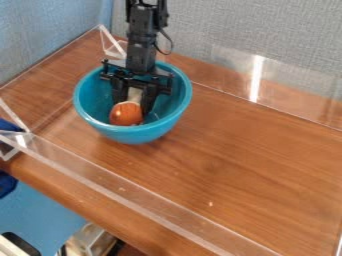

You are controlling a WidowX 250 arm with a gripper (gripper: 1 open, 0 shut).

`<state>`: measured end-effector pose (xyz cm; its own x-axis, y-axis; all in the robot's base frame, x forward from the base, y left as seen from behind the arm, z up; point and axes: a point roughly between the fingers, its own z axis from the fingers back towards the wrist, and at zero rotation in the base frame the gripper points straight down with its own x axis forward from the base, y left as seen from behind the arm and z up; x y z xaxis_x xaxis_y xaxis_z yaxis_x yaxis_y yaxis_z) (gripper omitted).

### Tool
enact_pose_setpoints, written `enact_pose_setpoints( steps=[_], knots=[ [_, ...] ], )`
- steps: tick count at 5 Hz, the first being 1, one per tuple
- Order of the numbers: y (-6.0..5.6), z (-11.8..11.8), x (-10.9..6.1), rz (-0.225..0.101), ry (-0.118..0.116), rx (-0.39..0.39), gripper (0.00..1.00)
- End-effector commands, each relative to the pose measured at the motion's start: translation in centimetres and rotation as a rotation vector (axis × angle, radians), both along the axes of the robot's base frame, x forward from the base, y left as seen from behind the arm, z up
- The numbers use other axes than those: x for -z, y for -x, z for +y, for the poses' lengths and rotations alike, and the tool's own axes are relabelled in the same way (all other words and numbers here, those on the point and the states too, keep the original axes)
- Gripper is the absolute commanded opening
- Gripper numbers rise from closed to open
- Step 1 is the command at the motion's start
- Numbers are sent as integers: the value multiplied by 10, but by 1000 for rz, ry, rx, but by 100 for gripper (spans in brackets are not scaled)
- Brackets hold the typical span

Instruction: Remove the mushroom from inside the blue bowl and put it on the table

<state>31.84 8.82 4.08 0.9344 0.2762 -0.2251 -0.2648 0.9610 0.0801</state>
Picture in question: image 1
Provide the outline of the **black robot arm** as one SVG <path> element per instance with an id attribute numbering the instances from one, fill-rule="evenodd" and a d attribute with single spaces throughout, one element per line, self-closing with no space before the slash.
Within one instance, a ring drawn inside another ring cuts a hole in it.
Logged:
<path id="1" fill-rule="evenodd" d="M 158 96 L 170 95 L 173 92 L 174 75 L 157 66 L 157 53 L 163 53 L 158 47 L 158 33 L 162 33 L 173 43 L 165 32 L 170 17 L 167 0 L 157 0 L 155 4 L 143 0 L 126 0 L 126 15 L 128 22 L 126 62 L 120 65 L 104 59 L 100 78 L 111 83 L 115 103 L 128 100 L 131 88 L 142 91 L 139 103 L 142 114 L 147 115 Z"/>

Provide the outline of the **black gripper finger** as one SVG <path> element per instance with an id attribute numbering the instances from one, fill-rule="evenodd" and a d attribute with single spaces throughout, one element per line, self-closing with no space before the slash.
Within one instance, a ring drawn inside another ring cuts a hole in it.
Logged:
<path id="1" fill-rule="evenodd" d="M 158 97 L 158 89 L 155 87 L 146 87 L 143 89 L 142 100 L 140 100 L 143 115 L 147 115 L 151 112 L 157 97 Z"/>
<path id="2" fill-rule="evenodd" d="M 112 85 L 112 98 L 114 103 L 119 104 L 127 100 L 128 97 L 128 86 L 124 80 L 114 79 L 111 81 Z"/>

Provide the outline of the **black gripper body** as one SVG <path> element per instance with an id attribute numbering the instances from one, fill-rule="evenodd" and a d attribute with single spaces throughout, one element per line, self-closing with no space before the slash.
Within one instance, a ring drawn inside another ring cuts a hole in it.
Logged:
<path id="1" fill-rule="evenodd" d="M 124 80 L 130 88 L 143 90 L 146 87 L 155 87 L 158 94 L 170 95 L 173 92 L 174 74 L 155 66 L 150 71 L 132 71 L 124 66 L 123 60 L 102 60 L 103 69 L 100 79 L 110 82 L 114 79 Z"/>

